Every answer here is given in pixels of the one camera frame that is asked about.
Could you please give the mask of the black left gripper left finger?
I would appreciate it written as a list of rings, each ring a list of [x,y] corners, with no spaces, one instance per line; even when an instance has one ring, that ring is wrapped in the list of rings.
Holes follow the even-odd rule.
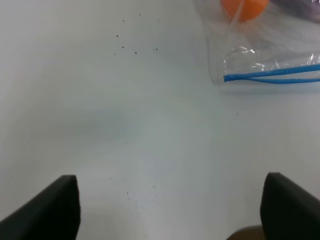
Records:
[[[0,221],[2,240],[75,240],[81,223],[75,175],[62,175]]]

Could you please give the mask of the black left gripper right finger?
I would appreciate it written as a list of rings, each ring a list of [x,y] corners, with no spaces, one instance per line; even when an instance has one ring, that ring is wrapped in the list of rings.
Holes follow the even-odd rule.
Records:
[[[265,178],[260,219],[267,240],[320,238],[320,200],[279,172]]]

